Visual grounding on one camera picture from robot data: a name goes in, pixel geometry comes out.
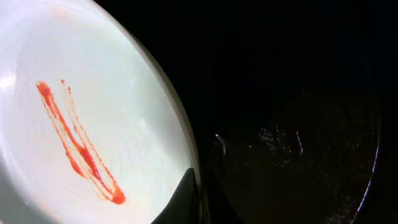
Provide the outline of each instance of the plate surface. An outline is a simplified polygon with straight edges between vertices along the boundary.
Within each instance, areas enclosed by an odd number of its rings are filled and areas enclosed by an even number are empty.
[[[41,214],[62,223],[150,223],[193,167],[186,126],[153,65],[92,2],[41,1],[8,16],[0,24],[0,198],[6,199],[0,220],[20,223],[7,212],[15,206],[33,221]],[[59,114],[46,110],[53,106],[41,97],[40,83]],[[115,179],[123,203],[104,197],[76,144],[68,149],[86,173],[73,168],[63,143],[87,141],[74,130],[71,108],[93,144],[88,152],[96,166],[101,159],[109,170],[99,176],[104,185]],[[66,127],[70,134],[63,135]]]

